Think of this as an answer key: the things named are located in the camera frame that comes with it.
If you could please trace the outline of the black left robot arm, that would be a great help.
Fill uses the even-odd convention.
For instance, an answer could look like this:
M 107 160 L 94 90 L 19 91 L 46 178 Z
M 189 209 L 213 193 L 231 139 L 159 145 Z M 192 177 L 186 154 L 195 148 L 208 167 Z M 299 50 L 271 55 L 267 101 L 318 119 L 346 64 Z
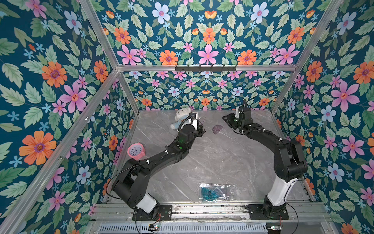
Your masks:
M 112 191 L 130 208 L 138 208 L 155 217 L 159 213 L 160 203 L 147 193 L 151 177 L 183 160 L 189 154 L 196 138 L 202 137 L 205 132 L 198 114 L 190 113 L 178 126 L 177 137 L 165 147 L 163 152 L 144 160 L 128 160 L 115 176 Z

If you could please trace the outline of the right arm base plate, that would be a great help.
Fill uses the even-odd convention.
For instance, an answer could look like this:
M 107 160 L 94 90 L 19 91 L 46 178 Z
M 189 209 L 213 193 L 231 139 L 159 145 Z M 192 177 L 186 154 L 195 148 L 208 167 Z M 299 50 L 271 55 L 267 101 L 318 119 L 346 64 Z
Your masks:
M 289 220 L 285 204 L 281 206 L 272 206 L 270 203 L 248 204 L 245 208 L 249 211 L 251 220 Z

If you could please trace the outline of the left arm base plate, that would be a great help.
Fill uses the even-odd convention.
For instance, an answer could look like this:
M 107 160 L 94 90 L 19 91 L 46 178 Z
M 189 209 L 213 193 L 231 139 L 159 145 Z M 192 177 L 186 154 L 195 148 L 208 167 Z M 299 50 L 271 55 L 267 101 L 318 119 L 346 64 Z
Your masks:
M 140 208 L 135 208 L 132 221 L 170 221 L 172 216 L 172 205 L 156 205 L 156 207 L 147 213 Z

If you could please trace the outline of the purple protractor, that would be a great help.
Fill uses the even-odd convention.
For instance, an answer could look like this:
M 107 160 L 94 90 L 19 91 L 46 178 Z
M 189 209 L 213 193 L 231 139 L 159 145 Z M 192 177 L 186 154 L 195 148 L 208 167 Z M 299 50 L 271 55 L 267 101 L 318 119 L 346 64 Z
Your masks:
M 213 126 L 213 128 L 212 128 L 212 132 L 216 135 L 216 134 L 218 134 L 222 129 L 223 129 L 223 126 L 222 126 L 222 125 L 215 125 L 215 126 Z

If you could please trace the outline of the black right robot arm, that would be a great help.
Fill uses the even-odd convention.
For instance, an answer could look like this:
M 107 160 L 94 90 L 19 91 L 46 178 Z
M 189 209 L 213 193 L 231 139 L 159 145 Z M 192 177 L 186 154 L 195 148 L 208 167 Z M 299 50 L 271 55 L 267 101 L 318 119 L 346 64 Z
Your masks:
M 307 163 L 301 143 L 283 139 L 253 121 L 251 109 L 246 103 L 238 106 L 235 113 L 223 117 L 234 133 L 255 140 L 274 153 L 273 168 L 276 179 L 265 196 L 261 213 L 274 217 L 286 212 L 287 197 L 293 186 L 307 171 Z

